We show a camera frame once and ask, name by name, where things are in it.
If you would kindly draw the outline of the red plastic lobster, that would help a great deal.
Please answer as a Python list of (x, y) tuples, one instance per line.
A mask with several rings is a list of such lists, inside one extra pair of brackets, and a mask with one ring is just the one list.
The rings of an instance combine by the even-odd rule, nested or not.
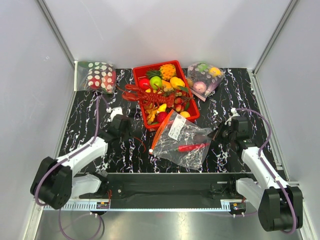
[(156, 92), (151, 90), (146, 92), (137, 85), (126, 84), (125, 90), (122, 93), (122, 98), (127, 101), (139, 102), (146, 107), (159, 107), (162, 104), (172, 105), (174, 103), (175, 96), (164, 96), (163, 92), (159, 88)]

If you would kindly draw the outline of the red chili pepper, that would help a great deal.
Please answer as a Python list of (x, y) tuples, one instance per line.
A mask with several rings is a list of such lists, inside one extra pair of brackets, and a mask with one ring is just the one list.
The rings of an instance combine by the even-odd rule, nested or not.
[(202, 149), (208, 147), (209, 143), (197, 143), (197, 144), (189, 144), (189, 145), (180, 145), (177, 147), (177, 151), (180, 153), (191, 152), (194, 150)]

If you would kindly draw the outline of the clear zip top bag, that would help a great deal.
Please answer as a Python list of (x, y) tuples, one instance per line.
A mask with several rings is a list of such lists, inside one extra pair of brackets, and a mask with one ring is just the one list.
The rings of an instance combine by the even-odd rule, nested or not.
[[(171, 110), (156, 131), (149, 153), (186, 169), (198, 170), (208, 154), (212, 140), (207, 135), (212, 131), (211, 128), (197, 126)], [(178, 146), (201, 143), (210, 145), (189, 152), (176, 150)]]

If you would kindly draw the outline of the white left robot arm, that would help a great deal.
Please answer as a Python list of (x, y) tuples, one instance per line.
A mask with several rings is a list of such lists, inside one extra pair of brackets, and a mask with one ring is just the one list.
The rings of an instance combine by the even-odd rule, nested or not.
[(131, 120), (121, 114), (113, 117), (105, 130), (96, 132), (84, 145), (58, 157), (44, 158), (30, 187), (39, 206), (61, 209), (72, 198), (93, 194), (103, 198), (108, 193), (106, 178), (98, 173), (76, 177), (76, 174), (95, 159), (107, 153), (116, 140), (131, 137)]

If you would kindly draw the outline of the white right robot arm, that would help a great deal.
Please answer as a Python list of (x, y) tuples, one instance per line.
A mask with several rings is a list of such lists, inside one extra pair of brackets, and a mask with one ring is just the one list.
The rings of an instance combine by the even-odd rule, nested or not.
[(290, 186), (272, 167), (252, 138), (244, 116), (221, 122), (208, 137), (230, 145), (253, 173), (254, 179), (239, 178), (229, 183), (227, 192), (235, 199), (245, 197), (254, 206), (265, 231), (291, 233), (303, 226), (302, 191)]

